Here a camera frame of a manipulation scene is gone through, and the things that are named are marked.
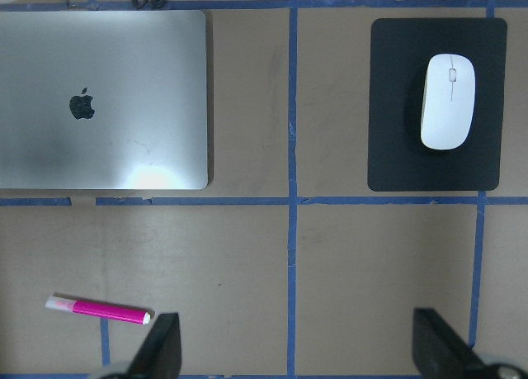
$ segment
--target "magenta highlighter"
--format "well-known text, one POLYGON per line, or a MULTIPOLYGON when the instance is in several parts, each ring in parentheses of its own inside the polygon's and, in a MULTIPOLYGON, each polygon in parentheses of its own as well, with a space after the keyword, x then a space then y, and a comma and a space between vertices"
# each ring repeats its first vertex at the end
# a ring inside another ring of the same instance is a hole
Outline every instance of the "magenta highlighter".
POLYGON ((150 314, 144 310, 127 309, 96 302, 75 301, 57 296, 50 296, 45 307, 53 310, 68 311, 80 315, 94 315, 104 319, 126 321, 141 325, 146 325, 150 321, 150 314))

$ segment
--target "black apple logo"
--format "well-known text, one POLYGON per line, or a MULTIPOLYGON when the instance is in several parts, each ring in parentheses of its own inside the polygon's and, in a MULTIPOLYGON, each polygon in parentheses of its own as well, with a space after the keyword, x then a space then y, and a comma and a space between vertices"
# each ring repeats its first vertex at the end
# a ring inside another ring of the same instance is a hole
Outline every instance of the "black apple logo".
POLYGON ((95 111, 92 109, 92 96, 86 96, 88 88, 84 88, 80 96, 73 96, 69 100, 69 110, 75 119, 92 119, 95 111))

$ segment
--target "silver laptop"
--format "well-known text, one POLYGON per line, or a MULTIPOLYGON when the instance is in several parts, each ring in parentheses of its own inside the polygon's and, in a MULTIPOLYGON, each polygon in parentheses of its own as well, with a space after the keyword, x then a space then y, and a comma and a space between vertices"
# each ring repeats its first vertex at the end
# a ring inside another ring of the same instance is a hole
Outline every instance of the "silver laptop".
POLYGON ((202 12, 0 12, 0 188, 207 182, 202 12))

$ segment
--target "white computer mouse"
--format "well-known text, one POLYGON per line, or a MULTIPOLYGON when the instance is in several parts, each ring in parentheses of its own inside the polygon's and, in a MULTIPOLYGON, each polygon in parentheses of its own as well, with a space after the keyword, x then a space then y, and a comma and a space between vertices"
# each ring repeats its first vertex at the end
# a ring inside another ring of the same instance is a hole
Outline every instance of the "white computer mouse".
POLYGON ((471 127, 474 101, 471 61, 457 54, 431 58, 423 89, 422 143, 438 150, 461 146, 471 127))

